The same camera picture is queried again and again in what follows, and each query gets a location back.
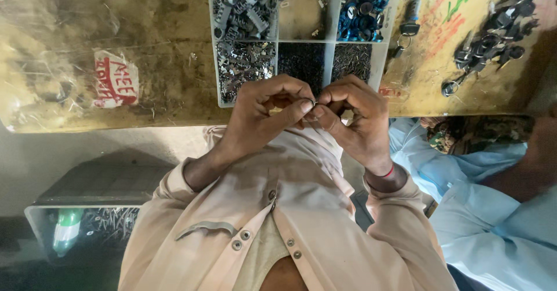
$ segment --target key ring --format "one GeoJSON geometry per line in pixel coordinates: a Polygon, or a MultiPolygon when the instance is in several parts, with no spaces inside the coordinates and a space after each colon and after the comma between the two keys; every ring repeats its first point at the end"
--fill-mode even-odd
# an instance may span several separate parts
{"type": "Polygon", "coordinates": [[[444,97],[449,97],[458,91],[460,84],[457,81],[447,81],[441,85],[441,95],[444,97]]]}
{"type": "Polygon", "coordinates": [[[408,47],[410,47],[410,44],[412,44],[412,36],[408,36],[407,34],[408,33],[402,33],[401,35],[398,36],[397,45],[400,46],[400,50],[402,50],[402,51],[406,50],[408,47]],[[410,42],[408,42],[407,47],[402,47],[402,45],[400,45],[400,38],[403,37],[403,36],[410,39],[410,42]]]}

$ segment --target fingernail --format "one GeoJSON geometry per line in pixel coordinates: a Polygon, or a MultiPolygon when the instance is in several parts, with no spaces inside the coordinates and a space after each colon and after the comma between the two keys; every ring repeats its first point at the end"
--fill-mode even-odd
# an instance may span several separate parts
{"type": "Polygon", "coordinates": [[[303,113],[305,114],[313,108],[313,104],[309,100],[305,100],[301,104],[301,108],[303,113]]]}
{"type": "Polygon", "coordinates": [[[325,111],[323,110],[323,107],[321,107],[321,106],[316,106],[316,107],[314,108],[313,113],[314,113],[314,115],[315,115],[317,118],[319,118],[319,117],[321,117],[321,116],[323,116],[323,115],[325,114],[325,111]]]}

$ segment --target wooden workbench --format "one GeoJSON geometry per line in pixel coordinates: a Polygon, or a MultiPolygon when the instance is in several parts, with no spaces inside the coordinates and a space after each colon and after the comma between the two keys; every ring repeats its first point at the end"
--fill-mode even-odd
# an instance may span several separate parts
{"type": "MultiPolygon", "coordinates": [[[[494,66],[484,69],[449,99],[440,89],[459,75],[452,53],[482,22],[489,0],[462,3],[445,23],[456,0],[422,1],[421,31],[404,56],[388,64],[381,83],[391,115],[523,112],[556,42],[555,0],[536,0],[542,26],[520,42],[523,59],[497,74],[494,66]]],[[[1,0],[0,8],[0,118],[11,131],[228,121],[231,109],[217,105],[207,0],[1,0]],[[138,105],[91,107],[97,50],[138,67],[138,105]]]]}
{"type": "MultiPolygon", "coordinates": [[[[404,19],[409,1],[400,0],[397,24],[404,19]]],[[[511,60],[497,72],[498,64],[489,64],[470,76],[455,95],[441,95],[443,81],[454,80],[463,73],[456,69],[453,53],[469,31],[480,29],[489,12],[489,1],[463,1],[445,21],[449,5],[453,10],[458,0],[422,0],[419,34],[401,58],[387,60],[381,80],[379,91],[389,98],[392,117],[525,113],[557,47],[557,0],[534,0],[540,26],[516,43],[526,48],[521,59],[511,60]]],[[[398,25],[396,29],[392,48],[400,35],[398,25]]],[[[401,44],[407,42],[407,38],[401,39],[401,44]]]]}

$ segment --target skin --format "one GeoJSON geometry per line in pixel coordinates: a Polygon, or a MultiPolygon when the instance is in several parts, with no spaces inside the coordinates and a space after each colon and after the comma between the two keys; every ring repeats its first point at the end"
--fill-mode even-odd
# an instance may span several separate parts
{"type": "MultiPolygon", "coordinates": [[[[287,75],[245,83],[238,92],[223,138],[211,151],[184,168],[185,180],[194,191],[201,191],[233,162],[257,152],[286,128],[303,128],[305,118],[317,120],[366,168],[366,181],[373,188],[390,193],[404,186],[406,173],[389,155],[389,112],[385,98],[351,75],[327,86],[315,108],[307,99],[315,100],[310,86],[287,75]],[[275,107],[282,111],[270,116],[269,111],[275,107]],[[340,121],[344,109],[354,112],[350,126],[340,121]],[[384,177],[391,169],[393,172],[384,177]]],[[[287,256],[271,268],[261,290],[298,291],[307,287],[293,259],[287,256]]]]}
{"type": "Polygon", "coordinates": [[[557,183],[557,104],[536,119],[526,155],[481,185],[494,188],[519,202],[530,201],[557,183]]]}

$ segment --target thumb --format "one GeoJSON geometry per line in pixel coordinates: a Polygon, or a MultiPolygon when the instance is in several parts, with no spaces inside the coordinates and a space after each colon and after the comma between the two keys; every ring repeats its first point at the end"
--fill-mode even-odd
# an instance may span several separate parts
{"type": "Polygon", "coordinates": [[[280,113],[265,119],[267,129],[283,131],[299,122],[313,108],[310,100],[299,100],[285,107],[280,113]]]}
{"type": "Polygon", "coordinates": [[[343,146],[352,140],[353,132],[327,106],[317,105],[313,113],[323,129],[329,132],[339,145],[343,146]]]}

